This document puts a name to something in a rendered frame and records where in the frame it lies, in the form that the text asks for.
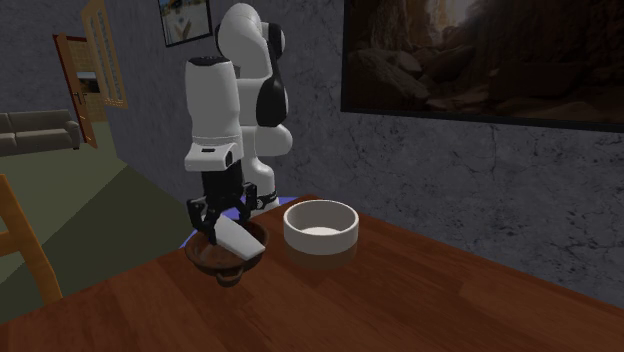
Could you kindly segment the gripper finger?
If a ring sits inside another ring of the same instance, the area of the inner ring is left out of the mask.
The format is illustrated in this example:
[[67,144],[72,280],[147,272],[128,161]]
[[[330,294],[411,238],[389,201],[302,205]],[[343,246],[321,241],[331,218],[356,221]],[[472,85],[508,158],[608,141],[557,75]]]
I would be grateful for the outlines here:
[[242,193],[235,196],[234,207],[239,216],[236,222],[244,225],[251,218],[251,212],[257,209],[257,187],[251,182],[242,185]]
[[193,228],[204,234],[211,245],[216,245],[215,225],[220,214],[208,207],[206,197],[189,199],[186,201],[186,207]]

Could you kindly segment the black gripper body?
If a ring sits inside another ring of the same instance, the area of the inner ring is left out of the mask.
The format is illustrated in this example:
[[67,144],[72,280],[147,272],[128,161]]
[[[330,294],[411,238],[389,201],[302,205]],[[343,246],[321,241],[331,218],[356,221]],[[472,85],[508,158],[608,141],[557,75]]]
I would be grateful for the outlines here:
[[208,205],[215,205],[220,199],[240,199],[243,195],[244,176],[240,161],[224,171],[203,171],[201,177]]

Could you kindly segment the blue robot stand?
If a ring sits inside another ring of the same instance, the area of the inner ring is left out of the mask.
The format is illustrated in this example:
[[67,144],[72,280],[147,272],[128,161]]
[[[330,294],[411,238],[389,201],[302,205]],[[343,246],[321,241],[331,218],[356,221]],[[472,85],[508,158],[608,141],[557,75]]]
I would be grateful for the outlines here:
[[[296,200],[295,196],[279,196],[278,197],[278,205],[284,205],[286,203],[289,203],[293,200]],[[227,216],[229,218],[231,218],[232,220],[237,220],[239,215],[237,214],[237,211],[234,208],[228,209],[225,212],[223,212],[224,216]],[[192,238],[192,236],[196,233],[196,230],[193,230],[190,235],[184,240],[184,242],[180,245],[180,248],[184,248],[186,243]]]

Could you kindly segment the flat white wedge block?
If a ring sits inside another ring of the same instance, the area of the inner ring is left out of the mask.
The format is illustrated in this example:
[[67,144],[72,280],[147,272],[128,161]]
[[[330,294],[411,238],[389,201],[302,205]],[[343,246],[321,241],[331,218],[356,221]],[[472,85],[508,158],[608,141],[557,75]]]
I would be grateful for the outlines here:
[[262,254],[266,247],[242,225],[221,215],[215,223],[216,243],[242,260]]

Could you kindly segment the dark brown wooden bowl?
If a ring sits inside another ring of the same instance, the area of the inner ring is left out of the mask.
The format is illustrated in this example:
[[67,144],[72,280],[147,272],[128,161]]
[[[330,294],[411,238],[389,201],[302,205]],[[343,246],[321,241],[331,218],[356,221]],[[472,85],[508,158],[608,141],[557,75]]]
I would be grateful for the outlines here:
[[[267,249],[270,234],[265,227],[253,221],[248,221],[242,226]],[[222,287],[238,284],[243,274],[252,270],[261,261],[264,253],[250,260],[242,260],[218,244],[211,245],[205,235],[199,232],[186,243],[184,252],[198,270],[214,276]]]

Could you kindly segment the white round bowl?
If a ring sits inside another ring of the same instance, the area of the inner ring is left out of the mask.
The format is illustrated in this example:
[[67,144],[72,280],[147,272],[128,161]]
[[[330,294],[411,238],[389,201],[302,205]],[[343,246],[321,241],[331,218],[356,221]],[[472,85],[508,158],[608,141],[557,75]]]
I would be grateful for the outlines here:
[[359,215],[333,200],[307,200],[284,213],[284,239],[293,249],[310,255],[334,255],[358,240]]

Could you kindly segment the brown wooden table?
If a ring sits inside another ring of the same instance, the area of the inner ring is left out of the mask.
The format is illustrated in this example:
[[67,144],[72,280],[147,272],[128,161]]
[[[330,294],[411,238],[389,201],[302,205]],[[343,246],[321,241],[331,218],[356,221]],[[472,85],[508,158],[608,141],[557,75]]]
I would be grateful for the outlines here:
[[0,352],[624,352],[624,310],[370,216],[304,268],[283,215],[236,286],[176,250],[1,324]]

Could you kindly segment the grey sofa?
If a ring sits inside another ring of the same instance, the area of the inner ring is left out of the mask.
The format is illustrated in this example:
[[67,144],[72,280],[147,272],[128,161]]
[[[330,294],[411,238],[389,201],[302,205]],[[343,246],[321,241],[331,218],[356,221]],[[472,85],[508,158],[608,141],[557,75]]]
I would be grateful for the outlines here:
[[80,126],[68,110],[0,113],[0,157],[80,148]]

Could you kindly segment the orange wooden chair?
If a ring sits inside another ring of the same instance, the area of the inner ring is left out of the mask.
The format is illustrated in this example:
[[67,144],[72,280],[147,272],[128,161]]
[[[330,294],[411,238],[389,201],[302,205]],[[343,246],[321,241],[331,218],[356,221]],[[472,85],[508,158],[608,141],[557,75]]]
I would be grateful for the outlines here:
[[5,174],[0,174],[0,257],[19,253],[32,275],[44,305],[63,299],[55,271],[35,235]]

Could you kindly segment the brown wooden door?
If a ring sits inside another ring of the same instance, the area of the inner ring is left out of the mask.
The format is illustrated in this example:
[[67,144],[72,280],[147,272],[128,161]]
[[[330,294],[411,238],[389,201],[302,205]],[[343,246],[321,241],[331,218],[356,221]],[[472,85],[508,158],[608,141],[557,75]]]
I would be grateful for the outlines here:
[[65,33],[61,32],[60,34],[55,34],[53,36],[53,39],[56,45],[61,66],[64,71],[64,76],[78,119],[78,124],[80,126],[83,140],[86,144],[97,149],[98,144],[96,141],[96,136],[93,131],[91,120],[88,116],[86,94],[82,91],[80,80],[78,77],[78,71],[75,68],[73,58],[71,56],[69,38]]

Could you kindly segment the large dark rock picture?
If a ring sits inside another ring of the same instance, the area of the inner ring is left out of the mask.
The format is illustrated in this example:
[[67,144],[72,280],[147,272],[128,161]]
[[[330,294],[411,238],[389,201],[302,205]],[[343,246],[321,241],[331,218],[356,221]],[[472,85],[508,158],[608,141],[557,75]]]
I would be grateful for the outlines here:
[[624,133],[624,0],[345,0],[341,108]]

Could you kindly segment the small framed wall picture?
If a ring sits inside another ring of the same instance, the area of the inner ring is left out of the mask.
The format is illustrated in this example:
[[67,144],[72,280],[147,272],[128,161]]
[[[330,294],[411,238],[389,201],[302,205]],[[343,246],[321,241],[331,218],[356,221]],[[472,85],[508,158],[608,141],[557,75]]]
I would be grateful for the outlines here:
[[166,47],[213,35],[209,0],[158,0]]

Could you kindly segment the yellow lattice window frame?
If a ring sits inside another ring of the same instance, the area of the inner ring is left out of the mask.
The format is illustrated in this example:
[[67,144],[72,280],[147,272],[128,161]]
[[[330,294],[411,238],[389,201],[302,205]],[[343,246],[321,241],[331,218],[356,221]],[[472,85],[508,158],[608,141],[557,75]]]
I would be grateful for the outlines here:
[[128,108],[104,0],[89,0],[81,11],[85,37],[90,48],[94,71],[103,104]]

